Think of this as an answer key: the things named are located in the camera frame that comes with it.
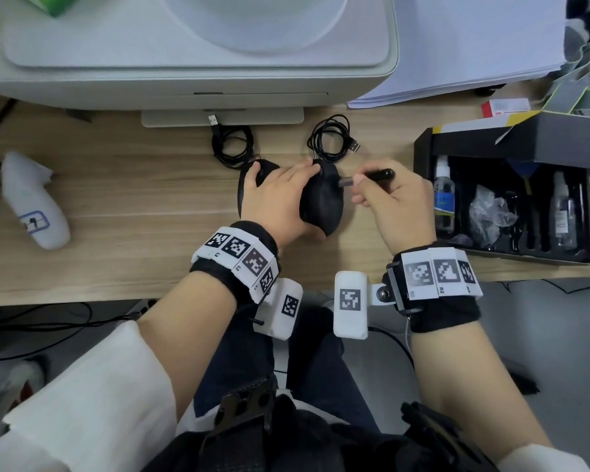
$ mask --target dark blue pants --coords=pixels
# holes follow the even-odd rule
[[[342,359],[343,352],[343,342],[332,333],[332,312],[320,307],[301,309],[289,340],[286,387],[297,400],[379,432]],[[227,393],[273,371],[272,339],[254,332],[252,322],[243,315],[234,316],[195,394],[196,416],[220,404]]]

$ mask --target white bottle label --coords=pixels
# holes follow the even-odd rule
[[[555,233],[568,233],[568,212],[566,210],[555,212]]]

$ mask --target floor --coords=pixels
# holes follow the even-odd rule
[[[573,289],[583,285],[574,281]],[[581,455],[590,465],[590,291],[564,296],[551,285],[530,281],[510,285],[511,292],[497,283],[481,285],[481,320],[506,363],[513,364],[538,381],[541,393],[528,397],[529,404],[554,444]],[[307,293],[310,301],[323,295]],[[123,315],[135,309],[135,301],[92,303],[95,319]],[[22,311],[3,308],[0,318]],[[53,305],[31,313],[18,322],[82,321],[83,305]],[[404,341],[405,320],[393,308],[369,311],[370,325],[396,333]],[[112,331],[115,323],[90,328],[48,350],[48,373],[52,379]],[[0,336],[0,357],[21,354],[57,341],[65,333],[10,332]],[[287,348],[275,340],[275,369],[285,371]],[[403,402],[419,400],[417,381],[406,356],[391,339],[380,333],[364,341],[345,340],[346,364],[383,432],[399,434]],[[0,384],[8,367],[0,363]],[[285,383],[285,375],[276,373]]]

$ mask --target open box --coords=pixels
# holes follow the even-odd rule
[[[469,206],[482,185],[504,198],[519,219],[501,228],[493,245],[461,248],[484,256],[590,265],[590,117],[536,110],[433,127],[415,142],[413,170],[434,181],[439,156],[448,156],[456,185],[454,232],[438,233],[440,239],[472,237]],[[531,196],[508,159],[540,164],[529,178]],[[556,171],[564,173],[574,200],[577,248],[559,246],[552,233]]]

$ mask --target wooden desk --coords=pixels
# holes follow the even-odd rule
[[[481,102],[458,93],[378,109],[314,108],[302,125],[253,130],[260,155],[286,166],[309,155],[315,123],[344,112],[367,150],[410,167],[413,141],[425,128],[477,118]],[[164,295],[196,248],[238,218],[238,172],[212,157],[210,140],[209,128],[146,129],[138,112],[100,112],[88,124],[20,103],[0,126],[0,158],[17,150],[55,171],[48,190],[72,240],[42,250],[0,198],[0,305]],[[338,168],[352,174],[361,162],[350,154]],[[377,283],[389,258],[371,212],[346,203],[339,232],[325,244],[301,241],[284,252],[284,276],[305,289],[329,289],[337,271],[360,270]],[[590,267],[480,257],[472,264],[485,281],[590,276]]]

